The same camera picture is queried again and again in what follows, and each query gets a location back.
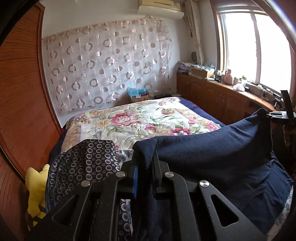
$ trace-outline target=window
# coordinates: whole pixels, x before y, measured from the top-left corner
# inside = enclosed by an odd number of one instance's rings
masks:
[[[223,2],[217,9],[222,67],[231,69],[233,77],[245,76],[277,92],[290,91],[290,45],[274,21],[249,1]]]

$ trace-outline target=window frame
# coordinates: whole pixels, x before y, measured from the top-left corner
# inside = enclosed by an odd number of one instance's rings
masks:
[[[228,46],[226,45],[228,40],[227,40],[227,29],[226,29],[226,23],[225,23],[225,14],[226,13],[249,13],[251,14],[251,18],[253,20],[254,24],[254,30],[255,30],[255,37],[256,37],[256,46],[257,46],[257,69],[256,69],[256,80],[255,84],[260,83],[260,76],[261,76],[261,44],[260,44],[260,35],[259,35],[259,30],[257,26],[257,21],[255,14],[262,14],[268,16],[268,14],[264,11],[258,11],[258,10],[243,10],[243,11],[236,11],[235,9],[238,9],[240,7],[224,7],[226,11],[223,11],[222,13],[218,11],[218,8],[216,4],[223,3],[223,2],[235,2],[235,0],[210,0],[212,11],[213,11],[213,16],[214,16],[214,23],[215,23],[215,28],[216,28],[216,40],[217,40],[217,68],[220,68],[222,71],[226,71],[228,69],[228,52],[226,49]],[[287,29],[283,29],[282,23],[279,23],[277,19],[273,19],[275,23],[280,27],[280,29],[283,31],[285,36],[287,37],[289,43],[290,43],[290,35],[286,35]],[[290,84],[290,90],[289,94],[292,100],[293,105],[296,105],[296,84],[295,84],[295,79],[296,79],[296,57],[295,53],[291,47],[290,43],[290,53],[291,53],[291,84]],[[278,91],[273,90],[272,88],[261,84],[264,88],[271,89],[273,92],[279,93]]]

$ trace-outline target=wooden countertop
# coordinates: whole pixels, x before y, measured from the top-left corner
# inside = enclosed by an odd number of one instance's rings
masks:
[[[197,77],[194,77],[192,75],[188,75],[192,78],[196,78],[196,79],[200,79],[200,78],[197,78]],[[243,96],[246,96],[248,99],[252,100],[254,103],[258,104],[259,106],[263,107],[263,108],[266,108],[270,111],[276,111],[276,109],[274,108],[274,106],[272,104],[270,104],[269,102],[261,99],[260,97],[254,95],[254,94],[251,94],[250,92],[241,92],[241,91],[235,91],[233,89],[233,85],[227,85],[227,84],[222,84],[222,83],[219,83],[219,82],[216,82],[216,81],[207,81],[208,83],[210,84],[213,84],[213,85],[219,85],[223,88],[226,88],[226,89],[229,89],[231,91],[234,91],[238,94],[241,94]]]

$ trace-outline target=black patterned cloth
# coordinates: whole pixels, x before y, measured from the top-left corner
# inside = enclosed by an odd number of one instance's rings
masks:
[[[119,170],[113,141],[86,139],[73,146],[57,156],[50,166],[45,192],[46,212],[61,202],[82,181],[104,181],[106,177]],[[121,199],[118,241],[130,239],[130,203]]]

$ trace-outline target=bed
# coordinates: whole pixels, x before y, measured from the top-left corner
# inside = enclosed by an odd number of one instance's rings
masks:
[[[51,152],[49,163],[63,152],[86,139],[112,140],[118,162],[132,157],[135,142],[156,136],[180,136],[215,131],[225,125],[192,102],[169,97],[94,110],[71,118],[64,127],[60,140]],[[293,189],[285,208],[269,232],[271,240],[286,220]]]

